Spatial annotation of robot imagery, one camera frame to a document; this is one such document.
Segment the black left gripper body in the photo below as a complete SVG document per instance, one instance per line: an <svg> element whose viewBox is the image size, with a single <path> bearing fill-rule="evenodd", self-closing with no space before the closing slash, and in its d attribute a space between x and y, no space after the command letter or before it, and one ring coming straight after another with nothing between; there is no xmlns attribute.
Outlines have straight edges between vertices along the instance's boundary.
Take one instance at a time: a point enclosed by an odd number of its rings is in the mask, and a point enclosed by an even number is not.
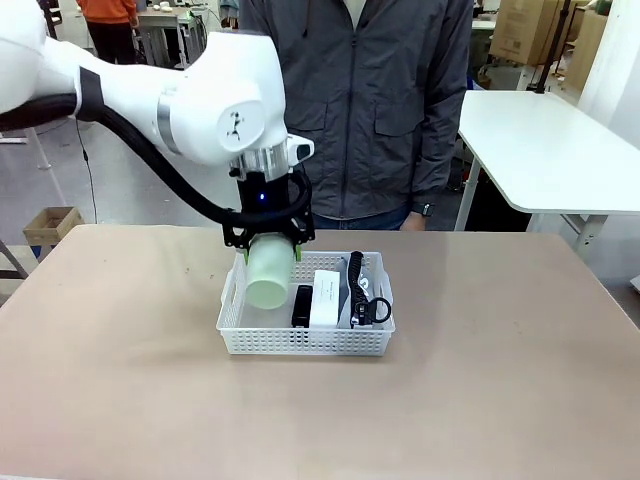
<svg viewBox="0 0 640 480"><path fill-rule="evenodd" d="M234 229L243 229L244 235L274 233L282 235L302 235L296 218L289 218L286 222L278 223L273 219L277 212L288 209L290 200L290 185L296 186L298 195L303 193L303 173L298 171L286 174L271 182L266 182L261 172L249 172L244 180L237 182L241 201L242 217L265 214L268 216L266 227L234 225Z"/></svg>

